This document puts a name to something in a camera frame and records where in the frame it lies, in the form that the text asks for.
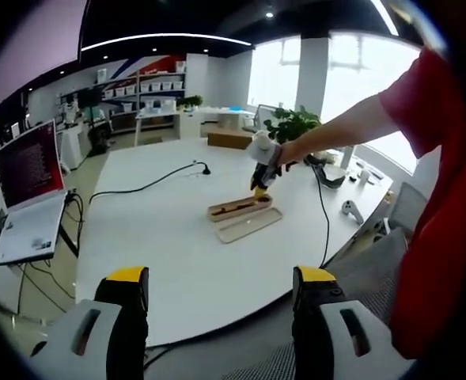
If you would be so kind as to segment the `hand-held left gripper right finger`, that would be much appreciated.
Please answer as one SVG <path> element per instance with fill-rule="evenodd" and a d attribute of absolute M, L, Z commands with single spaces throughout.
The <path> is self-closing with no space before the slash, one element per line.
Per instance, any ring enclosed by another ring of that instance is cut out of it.
<path fill-rule="evenodd" d="M 331 273 L 294 267 L 292 295 L 296 379 L 399 379 L 410 368 L 388 327 Z"/>

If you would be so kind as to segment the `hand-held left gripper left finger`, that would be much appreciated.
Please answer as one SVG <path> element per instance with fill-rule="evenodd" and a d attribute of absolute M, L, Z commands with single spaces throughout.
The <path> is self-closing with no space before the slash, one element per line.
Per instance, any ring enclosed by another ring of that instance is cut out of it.
<path fill-rule="evenodd" d="M 92 300 L 52 325 L 31 354 L 31 368 L 40 379 L 142 379 L 148 305 L 149 269 L 115 270 Z"/>

